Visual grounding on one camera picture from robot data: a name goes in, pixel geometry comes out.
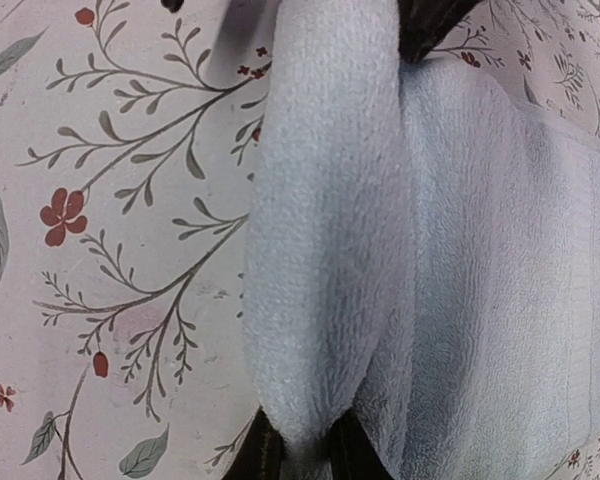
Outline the light blue towel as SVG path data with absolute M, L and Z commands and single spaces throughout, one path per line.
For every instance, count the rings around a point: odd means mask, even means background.
M 600 479 L 600 141 L 456 61 L 394 1 L 283 1 L 245 356 L 282 477 L 355 414 L 393 479 Z

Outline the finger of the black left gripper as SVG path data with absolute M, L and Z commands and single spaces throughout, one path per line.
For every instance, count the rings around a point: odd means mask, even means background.
M 398 0 L 399 53 L 420 62 L 478 4 L 479 0 Z

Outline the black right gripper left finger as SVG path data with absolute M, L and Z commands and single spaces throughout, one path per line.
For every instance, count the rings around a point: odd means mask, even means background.
M 260 408 L 222 480 L 279 480 L 284 442 Z

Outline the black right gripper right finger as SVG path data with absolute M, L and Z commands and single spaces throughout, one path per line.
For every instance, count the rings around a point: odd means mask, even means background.
M 343 414 L 328 434 L 334 480 L 392 480 L 355 414 Z

